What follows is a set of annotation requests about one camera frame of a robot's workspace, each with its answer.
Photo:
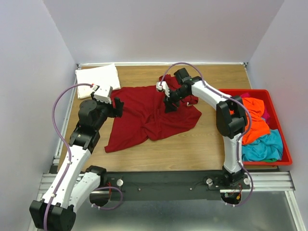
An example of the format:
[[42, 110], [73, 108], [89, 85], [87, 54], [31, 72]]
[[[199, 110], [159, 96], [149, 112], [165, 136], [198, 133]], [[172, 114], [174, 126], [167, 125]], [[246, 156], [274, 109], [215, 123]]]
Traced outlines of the dark red t shirt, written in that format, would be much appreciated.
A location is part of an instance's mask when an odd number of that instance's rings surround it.
[[112, 98], [123, 103], [122, 117], [115, 118], [105, 152], [111, 153], [157, 141], [191, 130], [202, 113], [195, 108], [198, 98], [188, 96], [180, 101], [175, 112], [165, 113], [164, 93], [155, 86], [122, 87], [112, 92]]

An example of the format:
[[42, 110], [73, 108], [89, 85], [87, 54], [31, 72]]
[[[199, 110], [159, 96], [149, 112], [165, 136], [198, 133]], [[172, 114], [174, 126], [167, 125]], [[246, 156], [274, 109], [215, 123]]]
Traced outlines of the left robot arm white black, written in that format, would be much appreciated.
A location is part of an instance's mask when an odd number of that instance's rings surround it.
[[100, 139], [100, 128], [107, 118], [121, 117], [123, 106], [119, 98], [115, 98], [112, 103], [92, 98], [80, 104], [79, 121], [69, 143], [65, 144], [65, 160], [42, 199], [34, 200], [30, 205], [29, 211], [36, 228], [44, 231], [70, 231], [78, 209], [95, 190], [103, 190], [107, 194], [117, 191], [119, 204], [122, 203], [123, 193], [120, 188], [107, 183], [105, 168], [90, 166], [84, 178], [81, 181], [77, 179]]

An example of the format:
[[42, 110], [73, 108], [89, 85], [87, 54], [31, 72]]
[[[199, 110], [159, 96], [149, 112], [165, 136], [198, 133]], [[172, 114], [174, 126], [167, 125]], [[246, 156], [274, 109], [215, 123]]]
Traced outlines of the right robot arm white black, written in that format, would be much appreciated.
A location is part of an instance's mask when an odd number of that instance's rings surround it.
[[191, 77], [185, 68], [174, 73], [180, 87], [172, 90], [164, 78], [156, 84], [157, 91], [165, 94], [165, 112], [177, 111], [180, 101], [195, 96], [216, 111], [216, 128], [224, 141], [225, 160], [222, 167], [221, 182], [228, 189], [244, 179], [242, 162], [242, 138], [248, 124], [243, 100], [239, 96], [227, 95], [210, 86], [202, 77]]

